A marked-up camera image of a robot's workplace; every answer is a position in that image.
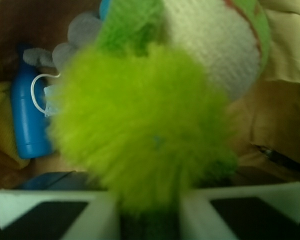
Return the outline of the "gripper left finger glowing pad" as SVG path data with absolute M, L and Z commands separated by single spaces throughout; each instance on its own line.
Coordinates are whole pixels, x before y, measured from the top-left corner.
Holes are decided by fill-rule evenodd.
M 0 190 L 0 240 L 118 240 L 106 191 Z

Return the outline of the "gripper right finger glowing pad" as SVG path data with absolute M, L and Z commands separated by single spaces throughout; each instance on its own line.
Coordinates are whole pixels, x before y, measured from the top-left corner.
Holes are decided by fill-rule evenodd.
M 181 239 L 300 240 L 300 182 L 192 190 Z

